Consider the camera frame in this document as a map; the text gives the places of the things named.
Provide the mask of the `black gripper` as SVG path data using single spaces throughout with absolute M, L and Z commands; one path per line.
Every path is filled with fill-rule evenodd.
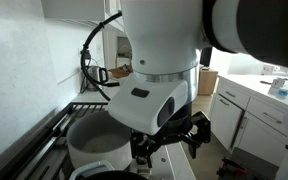
M 192 104 L 185 105 L 176 112 L 155 135 L 136 130 L 131 133 L 132 158 L 140 165 L 152 167 L 151 155 L 161 146 L 185 142 L 192 159 L 202 143 L 211 140 L 211 122 L 203 111 L 192 114 Z

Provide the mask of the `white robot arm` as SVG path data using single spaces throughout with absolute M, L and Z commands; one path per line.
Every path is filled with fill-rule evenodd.
M 121 121 L 132 128 L 132 154 L 149 160 L 164 144 L 190 149 L 210 139 L 191 114 L 197 51 L 216 48 L 288 67 L 288 0 L 122 0 L 133 72 Z

